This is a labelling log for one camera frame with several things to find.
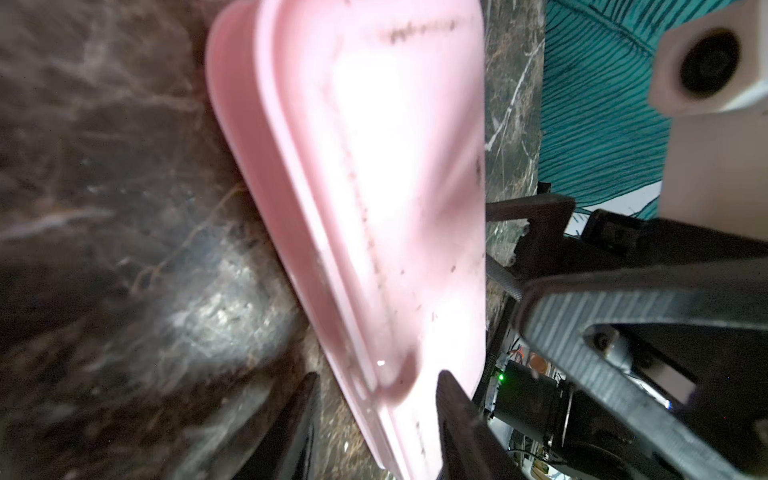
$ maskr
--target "camera lens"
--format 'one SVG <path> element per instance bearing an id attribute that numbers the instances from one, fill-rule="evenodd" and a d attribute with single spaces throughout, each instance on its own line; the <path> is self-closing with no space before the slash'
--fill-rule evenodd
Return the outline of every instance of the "camera lens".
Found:
<path id="1" fill-rule="evenodd" d="M 740 59 L 739 39 L 730 30 L 710 32 L 688 52 L 680 81 L 693 96 L 711 97 L 733 77 Z"/>

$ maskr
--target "dark marble countertop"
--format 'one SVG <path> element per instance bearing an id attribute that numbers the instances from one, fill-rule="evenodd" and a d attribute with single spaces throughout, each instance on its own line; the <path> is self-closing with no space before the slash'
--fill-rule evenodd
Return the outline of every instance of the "dark marble countertop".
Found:
<path id="1" fill-rule="evenodd" d="M 224 3 L 0 5 L 0 478 L 230 478 L 308 371 L 319 477 L 387 476 L 208 104 Z M 501 200 L 535 190 L 545 7 L 483 9 Z M 490 228 L 500 261 L 517 231 Z"/>

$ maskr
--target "wire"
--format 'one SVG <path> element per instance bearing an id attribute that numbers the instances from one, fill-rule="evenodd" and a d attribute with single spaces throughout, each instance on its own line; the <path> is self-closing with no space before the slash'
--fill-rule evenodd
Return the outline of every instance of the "wire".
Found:
<path id="1" fill-rule="evenodd" d="M 546 463 L 547 465 L 550 465 L 551 467 L 554 467 L 556 465 L 565 465 L 565 462 L 556 462 L 554 460 L 547 460 L 546 458 L 544 458 L 544 457 L 542 457 L 540 455 L 536 455 L 535 453 L 531 453 L 528 450 L 524 450 L 524 449 L 511 449 L 511 450 L 507 450 L 507 455 L 511 455 L 511 454 L 517 453 L 517 452 L 520 452 L 523 455 L 530 455 L 531 457 L 534 457 L 538 461 L 540 461 L 542 463 Z"/>

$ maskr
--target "teal fabric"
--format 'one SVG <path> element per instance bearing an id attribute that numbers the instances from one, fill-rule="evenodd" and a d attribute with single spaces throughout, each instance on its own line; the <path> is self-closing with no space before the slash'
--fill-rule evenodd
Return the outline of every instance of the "teal fabric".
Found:
<path id="1" fill-rule="evenodd" d="M 656 218 L 658 216 L 659 197 L 654 198 L 643 210 L 637 212 L 634 216 L 643 220 Z"/>
<path id="2" fill-rule="evenodd" d="M 661 180 L 669 121 L 646 103 L 656 46 L 729 3 L 548 0 L 539 179 L 580 206 Z"/>

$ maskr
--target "screw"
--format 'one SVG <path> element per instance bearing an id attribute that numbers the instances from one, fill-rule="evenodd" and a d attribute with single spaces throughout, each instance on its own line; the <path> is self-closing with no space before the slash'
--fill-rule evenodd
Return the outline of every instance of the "screw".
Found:
<path id="1" fill-rule="evenodd" d="M 605 351 L 605 349 L 608 348 L 608 341 L 608 335 L 605 333 L 595 333 L 594 346 L 596 346 L 599 350 Z"/>

